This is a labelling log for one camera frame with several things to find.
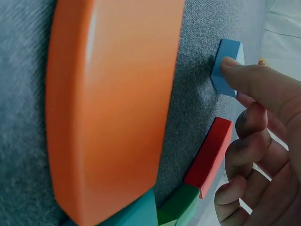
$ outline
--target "fingernail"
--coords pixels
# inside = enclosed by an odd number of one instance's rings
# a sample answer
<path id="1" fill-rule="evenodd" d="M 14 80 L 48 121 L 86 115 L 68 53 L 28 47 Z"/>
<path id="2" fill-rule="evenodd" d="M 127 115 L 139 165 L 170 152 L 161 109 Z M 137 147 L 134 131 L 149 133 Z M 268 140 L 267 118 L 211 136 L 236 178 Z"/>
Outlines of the fingernail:
<path id="1" fill-rule="evenodd" d="M 238 147 L 240 149 L 246 148 L 250 145 L 250 142 L 251 142 L 251 136 L 248 136 L 247 138 L 240 140 L 240 142 L 238 143 Z"/>
<path id="2" fill-rule="evenodd" d="M 222 65 L 228 66 L 228 67 L 234 67 L 234 66 L 239 65 L 239 62 L 237 62 L 236 60 L 234 60 L 234 59 L 231 58 L 231 57 L 225 57 L 225 58 L 222 60 Z"/>

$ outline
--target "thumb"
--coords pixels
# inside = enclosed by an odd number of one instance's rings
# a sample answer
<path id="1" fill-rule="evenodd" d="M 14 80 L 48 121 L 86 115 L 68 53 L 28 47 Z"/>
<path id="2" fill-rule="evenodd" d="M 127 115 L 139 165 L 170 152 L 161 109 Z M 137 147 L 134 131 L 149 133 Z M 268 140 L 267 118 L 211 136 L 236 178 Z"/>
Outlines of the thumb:
<path id="1" fill-rule="evenodd" d="M 274 113 L 287 129 L 290 156 L 301 180 L 301 82 L 267 66 L 243 66 L 226 57 L 221 72 L 228 84 Z"/>

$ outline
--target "teal block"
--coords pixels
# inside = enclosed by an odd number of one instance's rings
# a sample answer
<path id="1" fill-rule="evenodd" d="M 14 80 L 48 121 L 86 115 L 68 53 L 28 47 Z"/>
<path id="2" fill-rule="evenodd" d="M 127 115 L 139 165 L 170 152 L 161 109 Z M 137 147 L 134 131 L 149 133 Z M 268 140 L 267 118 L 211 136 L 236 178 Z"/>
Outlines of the teal block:
<path id="1" fill-rule="evenodd" d="M 182 184 L 158 210 L 172 216 L 175 226 L 186 226 L 197 210 L 199 195 L 198 188 Z"/>
<path id="2" fill-rule="evenodd" d="M 211 72 L 211 80 L 219 94 L 224 94 L 230 97 L 236 97 L 236 90 L 232 89 L 222 76 L 220 67 L 224 57 L 231 57 L 237 60 L 240 64 L 245 64 L 243 44 L 239 41 L 223 39 L 218 49 L 214 66 Z"/>
<path id="3" fill-rule="evenodd" d="M 63 226 L 76 226 L 76 224 L 68 220 Z M 154 191 L 149 190 L 98 226 L 158 226 Z"/>

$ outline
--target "blue block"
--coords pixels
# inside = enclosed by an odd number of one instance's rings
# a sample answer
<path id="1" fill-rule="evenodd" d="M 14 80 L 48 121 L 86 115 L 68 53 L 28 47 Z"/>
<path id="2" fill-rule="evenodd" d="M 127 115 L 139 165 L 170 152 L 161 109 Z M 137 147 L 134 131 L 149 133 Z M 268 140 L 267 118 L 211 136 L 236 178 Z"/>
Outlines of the blue block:
<path id="1" fill-rule="evenodd" d="M 69 220 L 63 226 L 76 226 L 76 224 Z M 98 226 L 158 226 L 154 191 L 149 190 Z"/>
<path id="2" fill-rule="evenodd" d="M 231 57 L 237 60 L 240 64 L 245 65 L 245 56 L 243 44 L 239 41 L 229 39 L 222 39 L 218 49 L 213 70 L 211 72 L 211 79 L 219 94 L 224 94 L 230 97 L 236 97 L 236 90 L 232 89 L 222 76 L 220 66 L 224 57 Z"/>

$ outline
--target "green block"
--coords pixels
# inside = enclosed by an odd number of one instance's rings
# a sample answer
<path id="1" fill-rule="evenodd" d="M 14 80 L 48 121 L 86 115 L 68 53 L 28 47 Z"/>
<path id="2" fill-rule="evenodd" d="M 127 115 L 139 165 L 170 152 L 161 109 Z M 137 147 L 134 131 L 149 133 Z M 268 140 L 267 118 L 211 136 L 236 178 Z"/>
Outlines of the green block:
<path id="1" fill-rule="evenodd" d="M 157 210 L 158 226 L 175 226 L 177 220 L 169 214 Z"/>
<path id="2" fill-rule="evenodd" d="M 198 188 L 182 184 L 159 210 L 177 220 L 175 226 L 186 226 L 197 210 L 199 195 Z"/>

